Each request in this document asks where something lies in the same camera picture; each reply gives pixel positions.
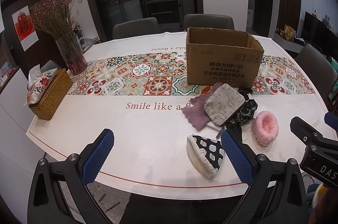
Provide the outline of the person right hand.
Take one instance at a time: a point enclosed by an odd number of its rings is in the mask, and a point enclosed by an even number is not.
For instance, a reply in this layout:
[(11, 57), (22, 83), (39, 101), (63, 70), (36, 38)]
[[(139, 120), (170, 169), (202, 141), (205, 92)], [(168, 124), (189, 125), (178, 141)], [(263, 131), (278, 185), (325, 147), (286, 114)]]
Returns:
[(325, 192), (311, 212), (308, 223), (337, 223), (337, 189), (323, 184)]

